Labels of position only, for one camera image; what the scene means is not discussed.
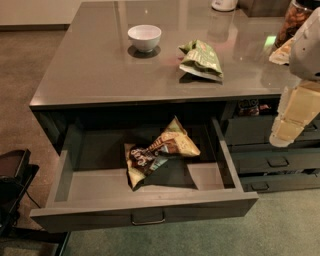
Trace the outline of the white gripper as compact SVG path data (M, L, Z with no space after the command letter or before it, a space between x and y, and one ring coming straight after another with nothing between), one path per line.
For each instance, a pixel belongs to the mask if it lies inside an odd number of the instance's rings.
M289 63L293 39L272 52L269 61L285 65ZM302 80L294 88L286 87L278 107L280 118L276 117L271 128L269 142L275 147L287 147L320 113L320 83Z

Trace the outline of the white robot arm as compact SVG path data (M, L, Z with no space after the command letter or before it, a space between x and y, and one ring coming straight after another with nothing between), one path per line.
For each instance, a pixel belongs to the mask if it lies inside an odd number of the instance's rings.
M293 143L320 113L320 8L313 11L294 35L289 70L301 82L286 87L281 95L269 137L275 147Z

